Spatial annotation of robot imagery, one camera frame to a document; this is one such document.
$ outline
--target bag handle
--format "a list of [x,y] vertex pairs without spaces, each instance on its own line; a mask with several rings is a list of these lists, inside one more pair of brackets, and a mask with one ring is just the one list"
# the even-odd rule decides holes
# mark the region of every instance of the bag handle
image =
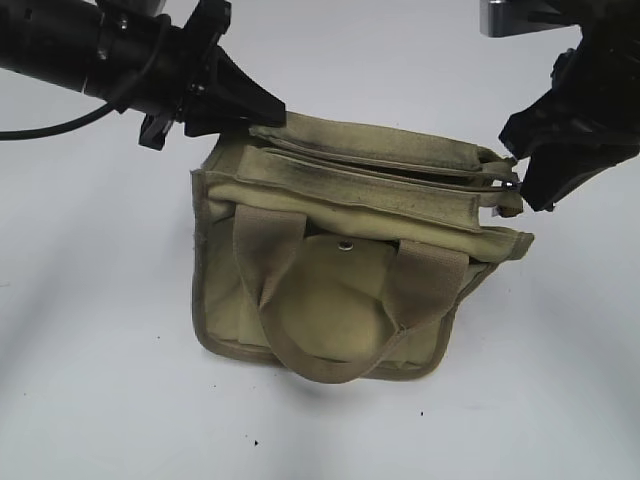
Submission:
[[278,359],[299,375],[321,383],[346,383],[373,370],[413,329],[440,320],[454,306],[469,257],[432,245],[402,241],[385,280],[382,304],[393,333],[370,358],[337,362],[302,350],[282,322],[268,312],[280,281],[304,241],[301,213],[236,207],[233,251],[244,288],[258,310],[264,334]]

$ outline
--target white table surface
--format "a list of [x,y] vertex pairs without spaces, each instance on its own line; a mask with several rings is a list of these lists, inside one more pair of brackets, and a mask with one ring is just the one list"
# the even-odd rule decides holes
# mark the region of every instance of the white table surface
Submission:
[[[579,33],[491,40],[477,17],[238,0],[222,44],[290,110],[504,153]],[[0,73],[3,130],[99,104]],[[323,386],[198,344],[189,170],[216,138],[175,127],[156,153],[141,120],[0,144],[0,479],[640,478],[637,161],[508,223],[537,241],[464,305],[435,374]]]

